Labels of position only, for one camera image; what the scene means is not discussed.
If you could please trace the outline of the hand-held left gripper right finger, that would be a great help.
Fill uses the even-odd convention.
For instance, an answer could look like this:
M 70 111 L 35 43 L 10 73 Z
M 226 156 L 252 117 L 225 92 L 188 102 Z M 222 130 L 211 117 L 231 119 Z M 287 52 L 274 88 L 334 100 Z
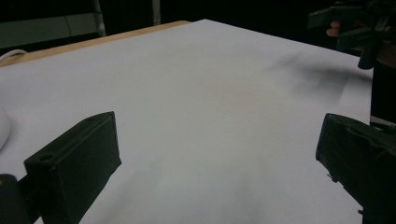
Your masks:
M 328 113 L 316 160 L 362 207 L 362 224 L 396 224 L 396 129 Z

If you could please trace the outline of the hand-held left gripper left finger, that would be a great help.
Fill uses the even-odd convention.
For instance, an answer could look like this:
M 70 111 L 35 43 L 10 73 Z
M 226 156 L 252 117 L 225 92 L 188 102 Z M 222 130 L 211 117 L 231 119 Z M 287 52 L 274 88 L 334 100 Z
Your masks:
M 24 161 L 45 224 L 78 224 L 121 165 L 115 113 L 86 118 Z

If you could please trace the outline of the white rounded object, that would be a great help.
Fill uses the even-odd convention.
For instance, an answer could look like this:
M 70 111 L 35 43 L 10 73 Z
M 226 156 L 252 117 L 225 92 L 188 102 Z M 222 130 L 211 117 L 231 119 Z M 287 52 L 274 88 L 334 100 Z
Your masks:
M 5 146 L 11 131 L 11 122 L 6 111 L 0 106 L 0 150 Z

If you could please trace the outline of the white table cover sheet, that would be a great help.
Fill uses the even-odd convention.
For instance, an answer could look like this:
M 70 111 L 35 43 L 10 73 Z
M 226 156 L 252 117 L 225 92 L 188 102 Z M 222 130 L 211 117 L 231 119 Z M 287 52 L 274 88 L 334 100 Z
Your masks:
M 315 157 L 328 113 L 367 121 L 354 56 L 215 21 L 0 68 L 0 174 L 116 115 L 121 165 L 82 224 L 361 224 Z

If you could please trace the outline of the grey panel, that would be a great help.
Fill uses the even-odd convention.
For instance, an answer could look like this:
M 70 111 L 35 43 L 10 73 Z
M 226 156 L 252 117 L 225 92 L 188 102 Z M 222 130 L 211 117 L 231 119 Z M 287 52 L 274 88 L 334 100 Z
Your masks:
M 0 49 L 87 34 L 98 34 L 93 13 L 0 22 Z

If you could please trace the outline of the metal stand pole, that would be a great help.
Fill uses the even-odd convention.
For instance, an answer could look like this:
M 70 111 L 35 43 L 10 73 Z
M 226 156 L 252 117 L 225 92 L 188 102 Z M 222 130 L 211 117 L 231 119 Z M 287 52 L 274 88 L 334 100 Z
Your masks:
M 96 28 L 100 37 L 106 36 L 106 27 L 103 19 L 103 13 L 99 0 L 92 0 L 93 16 L 95 19 Z
M 153 24 L 160 25 L 161 22 L 161 0 L 152 0 Z

